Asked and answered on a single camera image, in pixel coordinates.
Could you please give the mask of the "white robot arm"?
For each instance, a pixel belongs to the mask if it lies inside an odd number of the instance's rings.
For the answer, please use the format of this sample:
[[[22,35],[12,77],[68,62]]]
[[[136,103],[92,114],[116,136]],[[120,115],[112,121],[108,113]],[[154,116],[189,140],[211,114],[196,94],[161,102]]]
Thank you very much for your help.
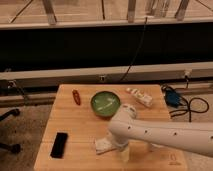
[[[137,119],[130,104],[122,104],[108,125],[108,139],[123,151],[131,139],[213,157],[213,124]]]

